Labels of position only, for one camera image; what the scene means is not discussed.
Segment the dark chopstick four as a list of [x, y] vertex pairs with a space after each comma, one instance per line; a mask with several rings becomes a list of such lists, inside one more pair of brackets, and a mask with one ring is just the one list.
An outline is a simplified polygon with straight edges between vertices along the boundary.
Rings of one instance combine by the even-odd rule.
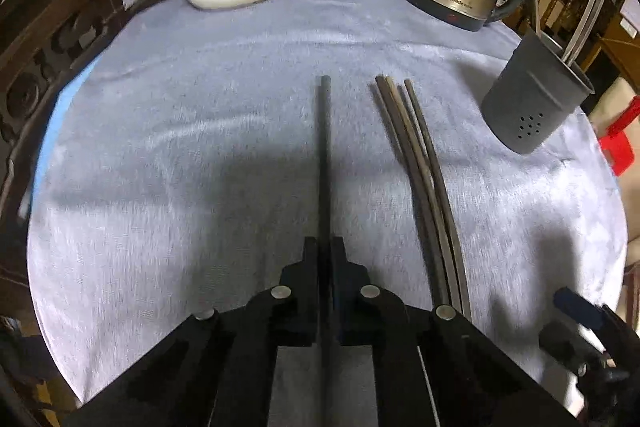
[[412, 200], [412, 205], [413, 205], [413, 217], [414, 219], [416, 219], [416, 228], [418, 229], [418, 235], [419, 235], [419, 243], [420, 243], [420, 247], [421, 247], [421, 251], [422, 251], [422, 258], [424, 261], [424, 265], [427, 271], [427, 277], [428, 277], [428, 281], [431, 284], [431, 292], [432, 292], [432, 299], [433, 299], [433, 303], [435, 306], [437, 306], [437, 301], [439, 300], [439, 291], [437, 290], [437, 286], [436, 286], [436, 279], [435, 279], [435, 270], [434, 270], [434, 262], [433, 262], [433, 257], [431, 255], [431, 251], [428, 250], [428, 244], [427, 244], [427, 238], [426, 238], [426, 233], [425, 233], [425, 229], [423, 228], [423, 221], [420, 215], [420, 207], [419, 207], [419, 203], [418, 200], [416, 199], [416, 193], [414, 193], [412, 184], [410, 182], [410, 178], [409, 178], [409, 173], [408, 173], [408, 168], [405, 162], [405, 157], [404, 154], [401, 151], [401, 155], [402, 155], [402, 159], [404, 160], [405, 166], [406, 166], [406, 173], [409, 179], [409, 183], [410, 183], [410, 187], [411, 187], [411, 200]]

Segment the dark chopstick six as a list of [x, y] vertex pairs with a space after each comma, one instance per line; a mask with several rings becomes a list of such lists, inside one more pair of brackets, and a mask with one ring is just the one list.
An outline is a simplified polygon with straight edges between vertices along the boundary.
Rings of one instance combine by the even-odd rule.
[[420, 105], [418, 97], [416, 96], [416, 90], [414, 90], [413, 83], [410, 79], [405, 80], [405, 88], [410, 98], [414, 118], [416, 118], [416, 123], [420, 127], [422, 141], [425, 145], [426, 157], [428, 159], [428, 163], [430, 164], [431, 174], [434, 180], [434, 187], [437, 194], [438, 205], [445, 222], [452, 262], [454, 262], [454, 269], [456, 270], [457, 274], [457, 283], [461, 300], [461, 313], [468, 320], [472, 320], [472, 307], [468, 280], [466, 279], [464, 269], [464, 258], [460, 245], [456, 221], [454, 221], [454, 214], [451, 210], [445, 180], [442, 176], [442, 169], [440, 169], [431, 133], [428, 131], [422, 107]]

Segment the dark chopstick two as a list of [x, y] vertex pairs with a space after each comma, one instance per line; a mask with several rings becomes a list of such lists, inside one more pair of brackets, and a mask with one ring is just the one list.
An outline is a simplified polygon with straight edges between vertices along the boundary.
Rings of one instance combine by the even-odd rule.
[[589, 15], [589, 18], [587, 20], [587, 25], [584, 29], [584, 31], [582, 32], [582, 35], [579, 37], [578, 43], [576, 44], [576, 46], [574, 47], [573, 52], [570, 54], [570, 58], [568, 59], [568, 63], [565, 64], [567, 67], [570, 67], [574, 64], [574, 62], [576, 61], [576, 58], [578, 57], [580, 51], [582, 50], [582, 48], [584, 47], [584, 45], [587, 42], [587, 39], [590, 35], [590, 32], [593, 30], [594, 25], [596, 24], [596, 21], [600, 15], [600, 12], [603, 8], [605, 0], [597, 0], [596, 4], [594, 5], [591, 14]]

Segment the dark chopstick five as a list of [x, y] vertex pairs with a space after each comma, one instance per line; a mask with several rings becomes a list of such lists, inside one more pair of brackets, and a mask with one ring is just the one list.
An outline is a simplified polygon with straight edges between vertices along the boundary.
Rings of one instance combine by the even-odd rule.
[[404, 154], [410, 182], [419, 203], [428, 250], [433, 257], [436, 286], [440, 294], [437, 306], [446, 305], [462, 312], [462, 294], [458, 285], [454, 256], [450, 251], [445, 220], [437, 202], [424, 146], [393, 80], [390, 77], [378, 76], [376, 85]]

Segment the dark chopstick seven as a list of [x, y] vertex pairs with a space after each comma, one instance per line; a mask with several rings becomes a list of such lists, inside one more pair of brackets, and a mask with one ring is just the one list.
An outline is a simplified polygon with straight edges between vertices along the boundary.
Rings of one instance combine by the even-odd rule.
[[597, 0], [588, 0], [587, 5], [584, 9], [584, 12], [582, 12], [582, 17], [580, 18], [577, 27], [574, 31], [574, 34], [572, 35], [572, 38], [570, 38], [570, 42], [568, 43], [568, 45], [566, 46], [561, 60], [563, 63], [567, 64], [568, 63], [568, 59], [570, 58], [570, 54], [573, 52], [574, 47], [576, 46], [576, 44], [578, 43], [579, 37], [582, 35], [582, 32], [584, 31], [586, 25], [587, 25], [587, 20], [589, 18], [589, 15], [591, 14], [591, 11], [594, 7], [594, 5], [596, 4]]

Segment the red plastic chair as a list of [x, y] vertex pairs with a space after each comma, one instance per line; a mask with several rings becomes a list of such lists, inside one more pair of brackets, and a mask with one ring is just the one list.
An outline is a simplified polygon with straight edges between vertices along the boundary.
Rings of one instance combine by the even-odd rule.
[[615, 176], [621, 176], [634, 163], [632, 147], [626, 129], [639, 118], [640, 98], [636, 95], [628, 107], [606, 129], [605, 135], [599, 139], [601, 150], [608, 154], [610, 165]]

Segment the grey towel cloth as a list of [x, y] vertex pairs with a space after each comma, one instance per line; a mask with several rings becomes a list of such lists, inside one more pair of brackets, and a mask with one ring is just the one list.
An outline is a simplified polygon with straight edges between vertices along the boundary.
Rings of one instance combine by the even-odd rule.
[[480, 101], [518, 46], [406, 0], [267, 0], [130, 20], [65, 115], [32, 204], [28, 278], [41, 334], [88, 401], [189, 315], [277, 283], [318, 215], [316, 89], [331, 77], [333, 232], [350, 260], [429, 308], [404, 160], [375, 77], [410, 79], [456, 221], [472, 320], [556, 399], [574, 378], [539, 349], [568, 286], [615, 306], [627, 227], [587, 116], [533, 154], [501, 144]]

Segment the dark grey utensil holder cup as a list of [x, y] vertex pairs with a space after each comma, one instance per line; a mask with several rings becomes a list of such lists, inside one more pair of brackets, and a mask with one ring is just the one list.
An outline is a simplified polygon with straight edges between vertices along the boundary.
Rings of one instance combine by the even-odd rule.
[[561, 57], [527, 31], [480, 103], [487, 126], [509, 150], [532, 153], [593, 94], [579, 66], [567, 67]]

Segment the blue table cover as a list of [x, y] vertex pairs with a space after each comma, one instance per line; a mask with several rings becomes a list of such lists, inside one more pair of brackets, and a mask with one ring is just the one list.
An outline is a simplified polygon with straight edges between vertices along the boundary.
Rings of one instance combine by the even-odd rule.
[[36, 168], [34, 173], [34, 182], [32, 182], [32, 203], [35, 204], [38, 199], [38, 193], [40, 192], [41, 184], [46, 175], [49, 160], [55, 146], [56, 139], [60, 133], [66, 112], [72, 105], [73, 99], [77, 92], [88, 79], [93, 69], [96, 67], [100, 60], [101, 54], [94, 58], [79, 74], [77, 74], [66, 86], [61, 90], [56, 102], [53, 106], [53, 110], [49, 121], [47, 123], [46, 132], [44, 132], [43, 139], [40, 146], [40, 151], [37, 157]]

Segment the dark carved wooden chair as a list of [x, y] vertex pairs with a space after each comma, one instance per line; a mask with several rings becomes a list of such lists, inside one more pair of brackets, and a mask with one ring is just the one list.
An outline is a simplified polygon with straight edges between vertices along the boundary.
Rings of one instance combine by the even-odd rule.
[[1, 219], [14, 219], [58, 94], [138, 13], [163, 0], [1, 5]]

